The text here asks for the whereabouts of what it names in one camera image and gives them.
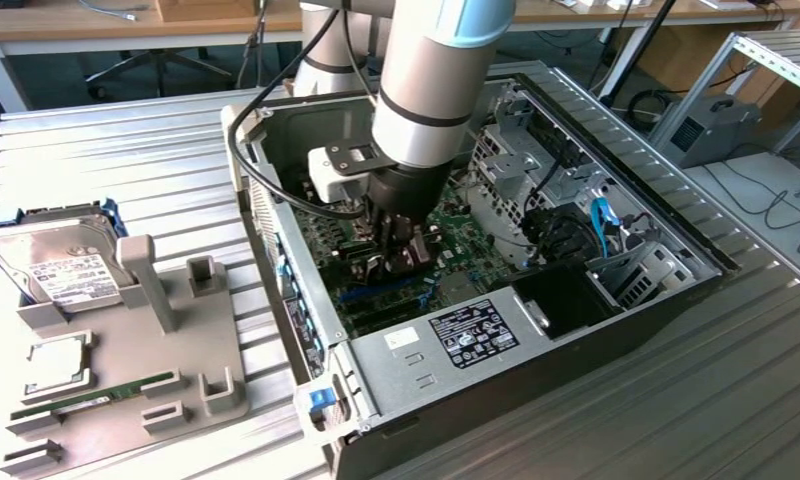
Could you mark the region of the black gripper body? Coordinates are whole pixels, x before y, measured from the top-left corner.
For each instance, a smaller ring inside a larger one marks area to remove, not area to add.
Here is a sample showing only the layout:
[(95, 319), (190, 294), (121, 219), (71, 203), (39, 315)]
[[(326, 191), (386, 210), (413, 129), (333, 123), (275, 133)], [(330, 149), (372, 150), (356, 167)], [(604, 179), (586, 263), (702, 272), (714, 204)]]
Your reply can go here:
[(365, 194), (368, 211), (421, 224), (437, 206), (449, 173), (450, 163), (432, 168), (396, 164), (372, 171)]

